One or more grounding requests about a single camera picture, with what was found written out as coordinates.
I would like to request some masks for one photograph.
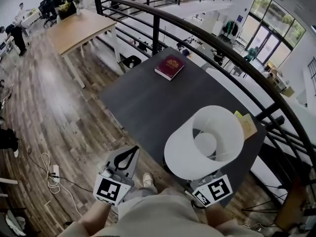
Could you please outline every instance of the yellow sticky note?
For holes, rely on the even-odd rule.
[[[242,115],[239,111],[235,111],[234,115],[237,117],[237,118],[241,118]]]

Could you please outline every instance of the person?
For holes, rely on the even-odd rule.
[[[53,0],[55,10],[61,20],[75,14],[77,12],[73,0]]]
[[[273,74],[272,74],[271,72],[267,72],[267,71],[262,72],[262,75],[263,75],[266,79],[269,79],[269,78],[272,78],[272,77],[273,77]]]
[[[208,225],[201,223],[182,193],[168,188],[158,195],[150,173],[144,174],[143,186],[133,187],[118,206],[116,224],[104,227],[111,206],[96,201],[59,237],[263,237],[239,226],[218,203],[205,210]]]
[[[19,155],[19,143],[12,129],[0,129],[0,149],[12,149],[14,157]]]
[[[258,56],[259,47],[251,48],[248,50],[248,54],[244,57],[247,62],[251,62],[252,60],[256,59]]]
[[[32,11],[30,9],[24,9],[24,4],[20,3],[19,5],[20,9],[18,10],[18,12],[16,13],[16,16],[14,17],[15,21],[20,23],[21,21],[23,21],[23,17],[25,17],[25,15],[27,14],[28,11]]]
[[[15,44],[20,49],[19,56],[24,55],[26,52],[26,48],[25,48],[25,43],[24,43],[23,37],[22,37],[22,28],[20,26],[14,25],[14,24],[11,24],[11,25],[7,26],[6,28],[4,28],[4,26],[1,26],[0,27],[0,34],[3,34],[4,32],[6,32],[6,34],[7,34],[5,41],[7,41],[11,36],[13,36]]]

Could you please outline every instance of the power strip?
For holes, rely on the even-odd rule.
[[[59,183],[60,179],[59,179],[59,166],[58,165],[53,165],[53,172],[55,173],[55,176],[58,176],[58,178],[54,177],[54,181],[56,183]]]

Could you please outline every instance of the person in black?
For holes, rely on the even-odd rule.
[[[6,32],[6,34],[8,35],[5,40],[8,40],[11,36],[14,37],[14,42],[20,49],[19,55],[22,56],[23,54],[25,54],[26,48],[22,37],[22,28],[12,24],[7,26],[6,28],[4,28],[4,26],[1,26],[0,33],[3,34],[4,32]]]
[[[54,7],[61,20],[76,13],[77,9],[73,0],[53,0]],[[69,3],[69,7],[66,10],[61,10],[59,6]]]
[[[15,137],[15,132],[12,129],[0,129],[0,149],[12,149],[14,156],[19,155],[19,143]]]

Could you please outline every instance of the window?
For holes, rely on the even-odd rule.
[[[269,62],[271,62],[275,68],[278,68],[283,61],[290,54],[291,50],[281,42],[281,44],[277,47],[273,55],[270,57]]]
[[[245,20],[245,23],[242,27],[242,32],[239,36],[240,39],[242,39],[242,42],[247,45],[254,33],[256,32],[260,22],[255,20],[253,17],[248,16]]]
[[[263,20],[284,36],[293,23],[294,18],[280,5],[272,1]]]
[[[252,4],[250,11],[257,15],[259,18],[263,18],[271,0],[255,0]]]
[[[299,22],[297,22],[297,20],[295,20],[290,30],[285,35],[285,39],[287,40],[287,42],[290,43],[292,47],[295,47],[304,33],[304,27]]]

